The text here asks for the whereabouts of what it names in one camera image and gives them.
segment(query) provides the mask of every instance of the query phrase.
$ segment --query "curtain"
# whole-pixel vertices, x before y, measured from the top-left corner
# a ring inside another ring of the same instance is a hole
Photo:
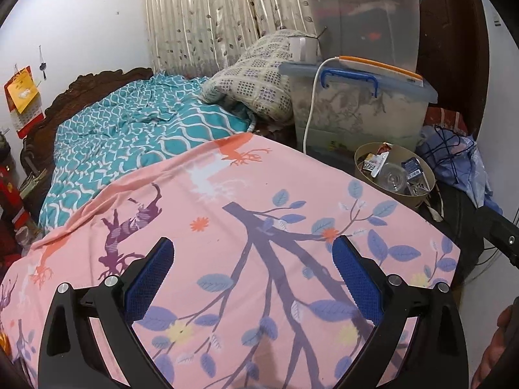
[[[212,76],[277,29],[315,33],[306,0],[145,0],[155,71]]]

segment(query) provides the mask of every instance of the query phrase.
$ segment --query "blue handle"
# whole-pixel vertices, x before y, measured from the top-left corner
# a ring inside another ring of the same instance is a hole
[[[361,73],[358,71],[351,71],[351,70],[339,70],[339,69],[324,69],[321,73],[321,86],[323,88],[327,88],[326,86],[326,76],[339,76],[339,77],[346,77],[347,79],[354,79],[354,80],[362,80],[364,82],[373,82],[373,85],[375,87],[375,98],[378,94],[378,80],[373,75],[367,75],[366,73]]]

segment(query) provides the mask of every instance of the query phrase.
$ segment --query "pillow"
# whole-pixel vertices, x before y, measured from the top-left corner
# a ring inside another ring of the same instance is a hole
[[[279,65],[290,60],[289,36],[292,35],[315,36],[283,29],[260,38],[236,64],[217,72],[202,85],[202,101],[216,103],[228,96],[243,102],[263,119],[291,123],[289,78],[279,74]]]

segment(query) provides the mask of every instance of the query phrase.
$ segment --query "pink blanket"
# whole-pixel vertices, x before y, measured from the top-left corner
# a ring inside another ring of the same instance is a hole
[[[2,283],[1,324],[36,379],[57,286],[98,285],[165,236],[175,262],[133,328],[175,389],[332,387],[373,329],[334,267],[331,243],[341,234],[416,286],[450,283],[459,257],[433,226],[366,184],[236,135],[126,175],[36,243]],[[93,326],[112,376],[124,382]]]

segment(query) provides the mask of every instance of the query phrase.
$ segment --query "red calendar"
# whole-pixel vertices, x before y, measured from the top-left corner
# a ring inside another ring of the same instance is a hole
[[[32,77],[30,66],[27,67],[27,70]],[[11,113],[12,124],[18,133],[18,137],[23,139],[25,136],[27,136],[30,129],[33,128],[35,124],[43,120],[44,116],[42,112],[42,99],[39,95],[36,96],[29,105],[27,105],[27,108],[25,108],[21,114],[16,109],[16,105],[12,100],[7,88],[14,82],[17,75],[18,74],[11,77],[11,79],[5,84],[4,90],[5,97],[7,99],[7,106],[9,107],[9,112]]]

